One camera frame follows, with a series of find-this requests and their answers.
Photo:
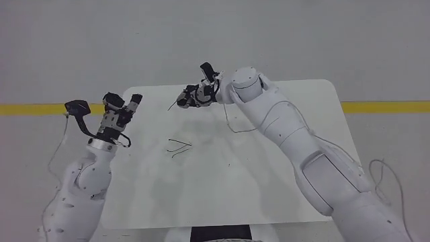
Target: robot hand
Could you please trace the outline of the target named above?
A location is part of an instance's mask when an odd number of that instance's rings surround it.
[[[112,176],[110,161],[115,157],[118,145],[131,145],[122,132],[141,99],[141,95],[133,95],[125,106],[119,95],[107,93],[103,98],[105,113],[97,134],[90,133],[83,120],[91,113],[87,102],[74,100],[65,104],[68,115],[74,116],[81,131],[91,138],[86,147],[87,155],[67,167],[62,188],[57,192],[59,197],[54,212],[46,220],[42,215],[45,241],[89,241],[93,236]],[[118,140],[120,136],[128,140],[127,145]]]
[[[187,85],[176,99],[180,108],[206,107],[217,102],[216,94],[220,89],[222,74],[215,72],[208,62],[200,65],[200,68],[205,79],[202,79],[199,84]]]

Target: yellow tape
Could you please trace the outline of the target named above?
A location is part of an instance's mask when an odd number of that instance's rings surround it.
[[[342,102],[346,114],[430,113],[430,101]],[[91,114],[102,115],[102,104],[90,104]],[[64,104],[0,105],[0,116],[43,116],[65,113]]]
[[[344,113],[430,113],[430,101],[342,102]]]
[[[104,113],[102,104],[89,104],[91,114]],[[0,105],[0,116],[43,116],[61,115],[66,112],[64,104],[3,104]]]

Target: black cable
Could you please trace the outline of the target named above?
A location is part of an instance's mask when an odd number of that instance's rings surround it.
[[[132,146],[132,141],[125,134],[120,133],[120,135],[122,135],[126,140],[128,140],[128,146],[127,146],[127,148],[130,148]]]

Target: wire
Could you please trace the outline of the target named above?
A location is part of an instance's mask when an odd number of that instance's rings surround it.
[[[54,202],[55,198],[58,196],[58,193],[61,191],[61,188],[62,188],[62,181],[59,178],[59,176],[55,172],[53,172],[53,170],[51,170],[51,163],[54,160],[56,153],[58,152],[58,150],[60,149],[61,145],[63,145],[63,143],[65,142],[65,139],[66,139],[67,125],[69,124],[69,115],[65,114],[65,116],[66,116],[66,125],[64,126],[64,132],[62,134],[61,141],[58,144],[58,146],[56,147],[56,149],[55,149],[54,153],[52,154],[51,158],[49,159],[48,167],[47,167],[49,174],[51,174],[53,177],[55,177],[56,180],[58,181],[58,185],[56,187],[56,191],[55,191],[54,197],[49,201],[49,203],[45,206],[45,208],[42,211],[41,220],[42,220],[43,232],[44,232],[44,235],[45,235],[45,242],[48,242],[48,233],[46,232],[46,226],[45,226],[45,221],[44,221],[45,213],[46,213],[46,210],[48,210],[48,207],[52,204],[52,202]]]
[[[178,153],[175,153],[174,155],[172,155],[172,159],[173,159],[173,157],[176,155],[176,154],[180,154],[180,153],[183,153],[184,151],[188,151],[189,149],[184,149],[183,151],[180,151],[180,152],[178,152]]]
[[[180,147],[179,149],[175,149],[174,151],[170,151],[170,150],[167,150],[168,152],[170,152],[170,153],[174,153],[175,151],[178,151],[178,150],[180,150],[180,149],[183,149],[183,148],[185,148],[186,146],[188,146],[188,145],[183,145],[182,147]]]
[[[391,168],[391,166],[389,166],[389,164],[385,163],[383,159],[382,160],[373,159],[369,163],[369,173],[370,173],[370,176],[372,177],[372,179],[373,179],[374,182],[375,182],[375,179],[374,179],[374,175],[372,173],[372,164],[374,164],[376,162],[381,163],[382,167],[384,167],[384,166],[387,167],[391,171],[391,173],[394,175],[394,178],[396,179],[398,188],[400,189],[400,201],[401,201],[401,205],[402,205],[402,220],[403,220],[404,230],[406,231],[406,234],[408,235],[408,238],[411,240],[411,242],[413,242],[411,234],[409,233],[409,230],[408,230],[408,226],[407,226],[407,223],[406,223],[406,216],[405,216],[405,213],[404,213],[404,193],[403,193],[402,184],[401,184],[401,182],[400,182],[400,180],[399,180],[396,172],[394,172],[393,168]],[[381,173],[380,181],[376,184],[375,190],[379,189],[379,185],[380,185],[380,183],[382,181],[382,176],[383,176],[383,173]]]
[[[167,109],[169,111],[174,105],[176,104],[176,100],[173,102],[173,104]]]
[[[181,142],[181,141],[178,141],[178,140],[176,140],[176,139],[172,139],[172,138],[169,138],[169,141],[175,141],[175,142],[178,142],[178,143],[181,143],[181,144],[187,145],[187,146],[191,146],[191,144],[188,144],[188,143],[185,143],[185,142]]]
[[[252,131],[254,131],[254,130],[257,130],[258,128],[260,128],[262,125],[263,125],[263,123],[264,123],[264,121],[267,119],[267,117],[268,117],[268,115],[269,115],[269,113],[272,111],[272,109],[276,106],[276,105],[278,105],[278,104],[280,104],[280,103],[287,103],[287,104],[290,104],[291,106],[293,106],[295,109],[296,109],[296,111],[297,111],[297,113],[299,113],[299,115],[300,115],[300,117],[301,117],[301,119],[302,119],[302,121],[303,121],[303,124],[305,125],[305,127],[306,127],[306,129],[309,131],[309,133],[312,135],[312,136],[315,136],[317,139],[319,139],[319,140],[321,140],[321,141],[324,141],[324,142],[326,142],[326,143],[328,143],[328,144],[330,144],[330,145],[333,145],[334,147],[336,147],[336,148],[338,148],[339,150],[341,150],[343,153],[345,153],[355,164],[357,164],[358,166],[360,166],[360,164],[344,149],[344,148],[342,148],[341,146],[339,146],[338,144],[336,144],[336,143],[334,143],[334,142],[331,142],[331,141],[329,141],[329,140],[327,140],[327,139],[325,139],[325,138],[322,138],[322,137],[320,137],[320,136],[317,136],[315,133],[314,133],[314,131],[312,131],[310,128],[309,128],[309,125],[308,125],[308,123],[306,122],[306,119],[304,118],[304,116],[303,116],[303,114],[301,113],[301,111],[297,108],[297,106],[296,105],[294,105],[292,102],[290,102],[290,101],[288,101],[288,100],[282,100],[282,101],[279,101],[279,102],[276,102],[276,103],[274,103],[274,105],[272,106],[272,107],[270,107],[270,109],[269,109],[269,111],[266,113],[266,115],[264,116],[264,119],[261,121],[261,123],[260,123],[260,125],[258,125],[258,127],[256,127],[256,128],[253,128],[253,129],[248,129],[248,130],[240,130],[240,131],[236,131],[236,130],[233,130],[232,128],[231,128],[231,126],[230,126],[230,122],[228,121],[228,114],[227,114],[227,109],[226,109],[226,105],[225,104],[223,104],[223,107],[224,107],[224,114],[225,114],[225,116],[226,116],[226,122],[227,122],[227,126],[230,128],[230,130],[233,132],[233,133],[242,133],[242,132],[252,132]],[[376,183],[376,180],[375,180],[375,178],[374,178],[374,175],[373,175],[373,173],[372,173],[372,169],[371,169],[371,167],[372,167],[372,164],[373,163],[375,163],[375,162],[379,162],[379,163],[381,163],[382,164],[382,166],[381,166],[381,176],[380,176],[380,180],[379,180],[379,182],[378,183]],[[400,183],[400,180],[399,180],[399,178],[398,178],[398,176],[396,175],[396,173],[394,172],[394,170],[391,168],[391,166],[389,166],[387,163],[385,163],[384,162],[384,160],[379,160],[379,159],[373,159],[373,160],[371,160],[370,161],[370,163],[369,163],[369,172],[370,172],[370,176],[372,177],[372,180],[374,181],[374,183],[376,184],[375,185],[375,193],[376,193],[376,195],[377,195],[377,197],[383,202],[383,203],[385,203],[385,204],[389,204],[389,205],[391,205],[391,203],[390,203],[390,201],[387,199],[387,198],[385,198],[385,195],[384,195],[384,193],[382,192],[382,190],[380,189],[380,184],[381,184],[381,182],[382,182],[382,178],[384,177],[384,166],[386,166],[387,168],[389,168],[389,170],[393,173],[393,175],[394,175],[394,177],[396,178],[396,182],[397,182],[397,184],[398,184],[398,187],[400,188],[400,199],[401,199],[401,202],[402,202],[402,220],[403,220],[403,225],[404,225],[404,229],[405,229],[405,231],[406,231],[406,233],[407,233],[407,235],[408,235],[408,238],[411,240],[411,242],[413,242],[413,240],[412,240],[412,237],[411,237],[411,234],[409,233],[409,230],[408,230],[408,227],[407,227],[407,224],[406,224],[406,216],[404,215],[404,194],[403,194],[403,187],[402,187],[402,184]]]

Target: table surface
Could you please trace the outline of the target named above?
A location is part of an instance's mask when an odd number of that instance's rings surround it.
[[[311,129],[359,161],[335,88],[326,80],[278,81]],[[131,87],[143,95],[125,134],[128,149],[111,163],[101,222],[108,229],[147,229],[324,221],[300,193],[287,157],[257,131],[232,133],[222,105],[168,107],[184,85]],[[235,105],[235,130],[252,128]],[[183,153],[174,151],[189,143]]]

